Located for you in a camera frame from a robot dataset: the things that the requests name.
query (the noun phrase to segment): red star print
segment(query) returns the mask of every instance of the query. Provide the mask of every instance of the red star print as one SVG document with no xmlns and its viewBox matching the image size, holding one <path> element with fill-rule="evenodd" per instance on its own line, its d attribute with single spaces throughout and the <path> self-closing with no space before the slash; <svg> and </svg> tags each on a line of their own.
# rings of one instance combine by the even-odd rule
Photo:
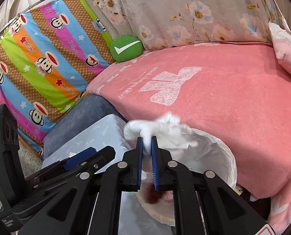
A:
<svg viewBox="0 0 291 235">
<path fill-rule="evenodd" d="M 62 80 L 59 80 L 59 79 L 56 80 L 56 85 L 60 86 L 62 84 L 63 84 Z"/>
<path fill-rule="evenodd" d="M 26 41 L 26 36 L 25 37 L 21 37 L 21 43 L 24 43 Z"/>
</svg>

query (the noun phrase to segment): white tissue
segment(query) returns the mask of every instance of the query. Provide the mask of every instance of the white tissue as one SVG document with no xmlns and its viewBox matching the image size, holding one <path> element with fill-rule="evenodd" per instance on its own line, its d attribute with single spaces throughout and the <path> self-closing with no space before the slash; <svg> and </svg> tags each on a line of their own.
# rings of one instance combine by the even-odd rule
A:
<svg viewBox="0 0 291 235">
<path fill-rule="evenodd" d="M 197 141 L 188 141 L 182 134 L 190 134 L 191 128 L 180 124 L 180 118 L 170 112 L 154 121 L 132 120 L 124 127 L 124 136 L 128 141 L 135 141 L 137 137 L 143 138 L 143 155 L 151 156 L 151 139 L 156 136 L 159 148 L 170 150 L 174 157 L 179 158 L 189 146 L 198 146 Z"/>
</svg>

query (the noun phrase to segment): pink bedsheet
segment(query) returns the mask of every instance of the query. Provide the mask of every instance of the pink bedsheet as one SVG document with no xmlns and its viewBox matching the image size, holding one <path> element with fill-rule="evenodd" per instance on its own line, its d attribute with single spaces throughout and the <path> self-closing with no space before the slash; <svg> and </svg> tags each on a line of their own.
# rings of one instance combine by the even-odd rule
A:
<svg viewBox="0 0 291 235">
<path fill-rule="evenodd" d="M 87 91 L 127 119 L 171 111 L 182 123 L 223 140 L 237 163 L 237 182 L 272 197 L 269 223 L 291 222 L 291 76 L 266 45 L 168 48 L 113 64 Z"/>
</svg>

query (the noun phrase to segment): floral fabric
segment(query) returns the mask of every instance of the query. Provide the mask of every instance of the floral fabric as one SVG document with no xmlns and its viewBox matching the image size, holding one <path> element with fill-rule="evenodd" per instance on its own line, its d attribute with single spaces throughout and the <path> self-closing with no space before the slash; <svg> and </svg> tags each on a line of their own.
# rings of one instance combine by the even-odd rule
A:
<svg viewBox="0 0 291 235">
<path fill-rule="evenodd" d="M 120 35 L 138 36 L 147 50 L 199 42 L 271 43 L 279 24 L 273 0 L 94 0 Z"/>
</svg>

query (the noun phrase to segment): green pillow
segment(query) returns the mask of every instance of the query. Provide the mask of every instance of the green pillow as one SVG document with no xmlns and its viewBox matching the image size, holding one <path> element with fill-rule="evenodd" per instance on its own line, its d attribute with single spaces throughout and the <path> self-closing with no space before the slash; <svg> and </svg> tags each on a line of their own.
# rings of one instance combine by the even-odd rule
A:
<svg viewBox="0 0 291 235">
<path fill-rule="evenodd" d="M 137 37 L 121 36 L 112 42 L 109 50 L 116 62 L 126 62 L 140 56 L 143 45 Z"/>
</svg>

